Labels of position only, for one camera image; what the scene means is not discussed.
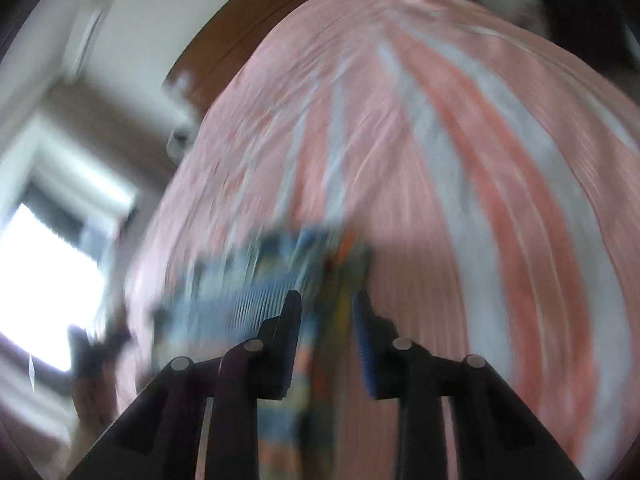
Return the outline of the striped knit sweater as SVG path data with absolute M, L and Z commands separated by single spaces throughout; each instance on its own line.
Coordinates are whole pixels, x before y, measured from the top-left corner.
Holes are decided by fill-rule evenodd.
M 332 478 L 350 305 L 367 284 L 370 261 L 369 245 L 346 230 L 262 232 L 227 255 L 193 263 L 156 304 L 151 366 L 160 370 L 175 356 L 219 356 L 256 337 L 288 292 L 302 298 L 288 393 L 257 403 L 260 478 Z

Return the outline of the pink striped bed cover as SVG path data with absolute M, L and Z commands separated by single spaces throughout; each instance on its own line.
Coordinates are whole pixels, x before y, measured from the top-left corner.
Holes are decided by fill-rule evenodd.
M 213 102 L 126 281 L 150 314 L 186 267 L 268 226 L 344 226 L 405 336 L 476 353 L 587 479 L 639 432 L 639 110 L 469 0 L 309 0 Z

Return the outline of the beige curtain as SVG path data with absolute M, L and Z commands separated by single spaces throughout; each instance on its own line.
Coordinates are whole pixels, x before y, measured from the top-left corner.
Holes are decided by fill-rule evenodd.
M 99 92 L 79 84 L 54 84 L 43 114 L 111 170 L 138 188 L 163 193 L 176 171 L 162 140 L 122 114 Z

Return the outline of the white round fan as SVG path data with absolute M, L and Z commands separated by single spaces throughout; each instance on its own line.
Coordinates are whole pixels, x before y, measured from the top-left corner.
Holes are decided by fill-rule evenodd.
M 166 153 L 168 158 L 175 164 L 180 165 L 190 151 L 196 137 L 198 136 L 198 124 L 194 122 L 183 122 L 171 130 L 166 142 Z

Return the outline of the wooden headboard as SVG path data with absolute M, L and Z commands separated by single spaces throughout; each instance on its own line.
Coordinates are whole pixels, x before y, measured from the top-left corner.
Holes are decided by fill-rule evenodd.
M 229 0 L 171 67 L 165 87 L 205 115 L 264 40 L 307 0 Z

